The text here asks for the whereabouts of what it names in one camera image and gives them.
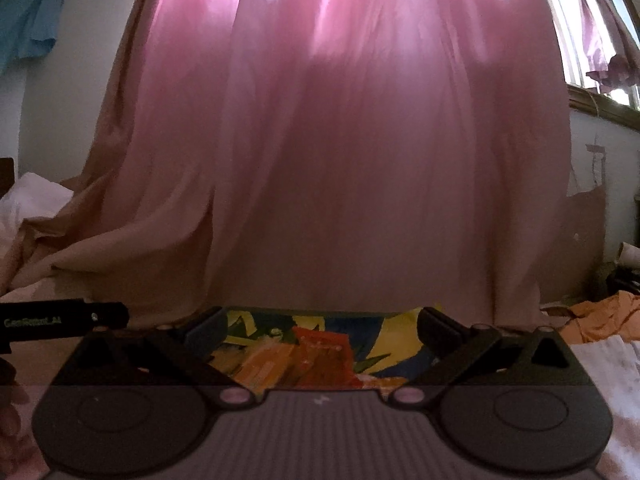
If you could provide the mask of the pink curtain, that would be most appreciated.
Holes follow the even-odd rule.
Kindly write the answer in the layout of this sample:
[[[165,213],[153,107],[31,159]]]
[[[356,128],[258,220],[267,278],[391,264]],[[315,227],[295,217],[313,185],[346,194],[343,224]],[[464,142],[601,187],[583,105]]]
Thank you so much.
[[[6,300],[542,321],[570,175],[547,0],[136,0],[73,198]]]

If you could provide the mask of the floral bed sheet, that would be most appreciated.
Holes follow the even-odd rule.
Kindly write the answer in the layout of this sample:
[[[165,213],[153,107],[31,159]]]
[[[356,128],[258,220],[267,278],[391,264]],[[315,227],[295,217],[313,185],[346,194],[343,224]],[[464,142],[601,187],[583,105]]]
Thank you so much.
[[[608,479],[640,478],[639,343],[620,335],[572,344],[574,355],[605,398],[613,432],[597,470]]]

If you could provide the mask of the orange red snack packet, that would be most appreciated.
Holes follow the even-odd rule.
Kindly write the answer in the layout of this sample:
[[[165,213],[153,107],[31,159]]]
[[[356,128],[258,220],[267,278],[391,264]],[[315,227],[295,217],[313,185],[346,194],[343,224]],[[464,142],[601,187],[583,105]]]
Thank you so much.
[[[294,327],[297,344],[292,357],[294,386],[306,390],[360,389],[354,372],[349,336],[325,330]]]

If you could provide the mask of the grey tray with colourful lining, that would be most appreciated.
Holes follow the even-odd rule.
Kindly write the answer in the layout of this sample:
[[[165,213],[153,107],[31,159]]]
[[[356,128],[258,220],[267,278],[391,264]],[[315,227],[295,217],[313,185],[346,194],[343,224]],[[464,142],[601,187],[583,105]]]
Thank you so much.
[[[301,315],[233,310],[209,364],[258,396],[271,389],[373,389],[389,394],[433,362],[419,311]]]

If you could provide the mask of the blue hanging cloth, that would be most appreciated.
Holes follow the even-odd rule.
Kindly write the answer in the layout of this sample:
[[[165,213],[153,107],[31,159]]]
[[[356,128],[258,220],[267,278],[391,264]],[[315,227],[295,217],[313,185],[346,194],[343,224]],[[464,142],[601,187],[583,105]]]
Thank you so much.
[[[42,58],[58,40],[64,0],[1,0],[1,73],[15,62]]]

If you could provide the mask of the orange cloth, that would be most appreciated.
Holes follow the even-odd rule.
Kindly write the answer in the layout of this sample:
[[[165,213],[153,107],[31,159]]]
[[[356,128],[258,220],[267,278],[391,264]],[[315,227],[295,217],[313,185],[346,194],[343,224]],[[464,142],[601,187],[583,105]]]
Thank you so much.
[[[600,301],[570,307],[573,317],[560,329],[568,344],[590,344],[620,336],[625,342],[640,339],[640,299],[621,290]]]

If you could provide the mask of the white pillow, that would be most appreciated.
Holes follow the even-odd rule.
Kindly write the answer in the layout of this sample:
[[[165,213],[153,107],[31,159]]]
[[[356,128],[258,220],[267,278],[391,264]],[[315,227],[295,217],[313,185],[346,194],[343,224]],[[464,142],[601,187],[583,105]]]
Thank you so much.
[[[4,257],[26,219],[52,218],[73,197],[63,185],[28,172],[23,174],[2,197],[1,257]]]

